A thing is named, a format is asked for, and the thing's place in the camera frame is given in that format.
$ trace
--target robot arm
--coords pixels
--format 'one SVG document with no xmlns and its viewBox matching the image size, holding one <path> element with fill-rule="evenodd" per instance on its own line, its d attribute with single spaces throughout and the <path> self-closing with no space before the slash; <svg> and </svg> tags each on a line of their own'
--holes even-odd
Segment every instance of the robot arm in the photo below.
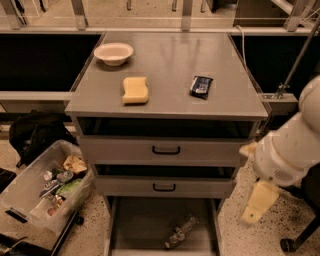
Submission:
<svg viewBox="0 0 320 256">
<path fill-rule="evenodd" d="M 295 184 L 320 163 L 320 76 L 303 89 L 299 112 L 251 147 L 253 169 L 261 180 L 240 217 L 248 224 L 257 222 L 277 200 L 278 186 Z"/>
</svg>

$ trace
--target drawer handle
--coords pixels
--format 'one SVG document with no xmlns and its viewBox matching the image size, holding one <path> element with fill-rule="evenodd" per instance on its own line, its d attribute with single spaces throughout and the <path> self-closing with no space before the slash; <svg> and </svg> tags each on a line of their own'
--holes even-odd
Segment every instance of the drawer handle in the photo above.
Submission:
<svg viewBox="0 0 320 256">
<path fill-rule="evenodd" d="M 157 192 L 173 192 L 176 190 L 176 184 L 173 184 L 170 187 L 168 186 L 168 188 L 157 188 L 157 184 L 153 183 L 153 190 Z"/>
<path fill-rule="evenodd" d="M 180 153 L 180 147 L 178 146 L 176 151 L 159 151 L 155 146 L 152 146 L 152 152 L 157 155 L 178 155 Z"/>
</svg>

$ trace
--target bin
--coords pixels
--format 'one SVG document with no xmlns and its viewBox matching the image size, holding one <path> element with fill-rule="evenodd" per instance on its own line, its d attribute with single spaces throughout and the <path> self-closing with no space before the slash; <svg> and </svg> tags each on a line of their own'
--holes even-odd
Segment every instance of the bin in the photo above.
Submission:
<svg viewBox="0 0 320 256">
<path fill-rule="evenodd" d="M 73 193 L 63 202 L 54 215 L 47 211 L 52 202 L 39 197 L 46 181 L 44 172 L 61 168 L 69 155 L 82 158 L 80 148 L 64 140 L 58 140 L 37 157 L 0 195 L 0 203 L 22 219 L 40 227 L 60 233 L 71 214 L 78 210 L 90 195 L 93 173 L 88 172 Z"/>
</svg>

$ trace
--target sponge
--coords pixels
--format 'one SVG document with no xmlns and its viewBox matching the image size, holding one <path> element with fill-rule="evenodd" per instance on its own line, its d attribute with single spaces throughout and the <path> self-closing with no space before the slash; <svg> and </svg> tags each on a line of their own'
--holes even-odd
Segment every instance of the sponge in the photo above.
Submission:
<svg viewBox="0 0 320 256">
<path fill-rule="evenodd" d="M 124 104 L 146 103 L 148 101 L 148 87 L 146 77 L 127 77 L 123 80 Z"/>
</svg>

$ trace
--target yellow object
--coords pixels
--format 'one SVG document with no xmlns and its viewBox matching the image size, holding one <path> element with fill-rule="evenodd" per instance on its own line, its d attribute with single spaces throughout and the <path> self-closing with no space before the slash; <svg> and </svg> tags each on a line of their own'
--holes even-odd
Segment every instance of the yellow object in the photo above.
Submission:
<svg viewBox="0 0 320 256">
<path fill-rule="evenodd" d="M 148 87 L 146 77 L 127 77 L 123 80 L 124 104 L 146 103 L 148 101 Z"/>
<path fill-rule="evenodd" d="M 258 143 L 254 141 L 247 145 L 243 145 L 240 148 L 239 153 L 245 157 L 252 158 L 254 155 L 254 151 L 256 150 L 257 144 Z"/>
<path fill-rule="evenodd" d="M 85 162 L 76 156 L 68 156 L 66 161 L 63 163 L 63 168 L 66 171 L 71 171 L 75 174 L 86 171 L 88 169 Z"/>
<path fill-rule="evenodd" d="M 245 224 L 256 223 L 279 197 L 279 188 L 266 180 L 253 185 L 246 208 L 240 216 Z"/>
</svg>

